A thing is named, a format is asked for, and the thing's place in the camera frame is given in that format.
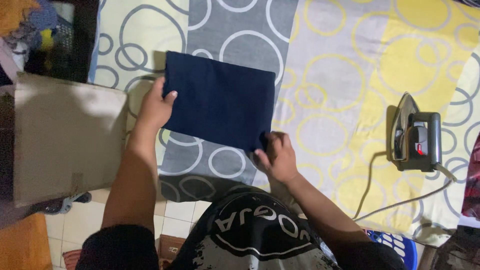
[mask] folded shirt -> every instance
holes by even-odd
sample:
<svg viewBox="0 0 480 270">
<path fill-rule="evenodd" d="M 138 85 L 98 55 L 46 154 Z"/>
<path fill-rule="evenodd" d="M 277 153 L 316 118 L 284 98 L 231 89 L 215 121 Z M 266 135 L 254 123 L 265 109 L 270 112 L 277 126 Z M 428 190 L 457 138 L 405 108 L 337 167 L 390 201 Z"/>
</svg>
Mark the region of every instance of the folded shirt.
<svg viewBox="0 0 480 270">
<path fill-rule="evenodd" d="M 247 152 L 266 148 L 275 73 L 168 51 L 163 94 L 173 90 L 164 128 Z"/>
</svg>

